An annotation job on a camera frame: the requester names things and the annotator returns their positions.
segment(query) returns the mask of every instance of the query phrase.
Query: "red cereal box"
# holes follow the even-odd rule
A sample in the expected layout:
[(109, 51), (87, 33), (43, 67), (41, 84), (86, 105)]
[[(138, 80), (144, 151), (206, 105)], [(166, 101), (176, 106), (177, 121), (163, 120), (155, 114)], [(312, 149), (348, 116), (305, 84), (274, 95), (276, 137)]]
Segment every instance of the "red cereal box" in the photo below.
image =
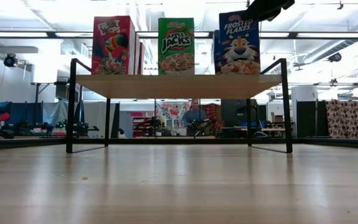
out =
[(133, 75), (135, 27), (129, 16), (95, 17), (92, 74)]

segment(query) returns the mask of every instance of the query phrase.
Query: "wooden shelf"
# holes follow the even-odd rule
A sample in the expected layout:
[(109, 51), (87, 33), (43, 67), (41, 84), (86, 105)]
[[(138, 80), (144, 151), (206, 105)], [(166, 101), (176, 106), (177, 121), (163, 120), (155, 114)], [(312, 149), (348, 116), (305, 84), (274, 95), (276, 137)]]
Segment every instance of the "wooden shelf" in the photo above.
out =
[(278, 85), (281, 75), (77, 75), (106, 98), (248, 99)]

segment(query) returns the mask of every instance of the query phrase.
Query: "white wall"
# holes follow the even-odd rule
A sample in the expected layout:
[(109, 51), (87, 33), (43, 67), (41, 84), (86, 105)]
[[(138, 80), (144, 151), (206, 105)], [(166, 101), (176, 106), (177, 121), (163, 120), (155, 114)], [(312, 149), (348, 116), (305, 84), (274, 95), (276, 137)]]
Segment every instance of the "white wall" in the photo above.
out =
[[(4, 64), (0, 60), (0, 102), (23, 103), (27, 101), (33, 103), (35, 101), (35, 86), (30, 85), (31, 73), (26, 72), (23, 80), (23, 72), (24, 70), (21, 68), (10, 69), (6, 67), (2, 81)], [(54, 86), (48, 87), (40, 94), (39, 101), (54, 102), (55, 92)]]

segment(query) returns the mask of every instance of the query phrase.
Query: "air duct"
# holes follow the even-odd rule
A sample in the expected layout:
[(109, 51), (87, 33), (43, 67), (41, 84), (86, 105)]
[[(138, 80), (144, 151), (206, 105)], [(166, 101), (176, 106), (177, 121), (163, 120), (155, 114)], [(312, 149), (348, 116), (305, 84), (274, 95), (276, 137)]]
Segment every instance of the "air duct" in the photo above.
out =
[[(358, 25), (356, 25), (353, 29), (350, 30), (351, 32), (358, 32)], [(346, 47), (358, 42), (358, 40), (333, 40), (324, 44), (319, 49), (315, 50), (314, 52), (306, 55), (303, 58), (303, 63), (309, 64), (317, 62), (321, 59), (327, 58), (336, 52), (345, 49)]]

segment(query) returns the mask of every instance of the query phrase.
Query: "ceiling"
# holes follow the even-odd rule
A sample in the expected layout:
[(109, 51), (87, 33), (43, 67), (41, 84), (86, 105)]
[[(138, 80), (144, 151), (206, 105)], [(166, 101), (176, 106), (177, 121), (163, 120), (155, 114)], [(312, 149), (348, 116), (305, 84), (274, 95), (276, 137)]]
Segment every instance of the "ceiling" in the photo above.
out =
[[(57, 30), (91, 31), (94, 16), (130, 15), (139, 31), (157, 31), (159, 17), (194, 17), (198, 31), (212, 31), (219, 27), (219, 13), (246, 8), (240, 0), (0, 0), (0, 30)], [(357, 32), (358, 0), (296, 0), (296, 4), (283, 11), (272, 22), (260, 24), (262, 31), (310, 31), (310, 32)], [(74, 46), (84, 44), (91, 49), (91, 40), (71, 40)], [(149, 51), (146, 73), (156, 73), (157, 41), (142, 40)], [(31, 46), (41, 51), (56, 40), (0, 40), (0, 47)], [(212, 40), (197, 40), (196, 71), (213, 73), (211, 64)], [(329, 82), (338, 78), (340, 82), (358, 82), (358, 42), (341, 49), (342, 61), (330, 63), (324, 60), (294, 67), (304, 56), (321, 51), (324, 45), (335, 45), (330, 40), (262, 40), (260, 46), (262, 68), (275, 59), (288, 59), (290, 83)], [(71, 55), (64, 55), (63, 67), (68, 66)]]

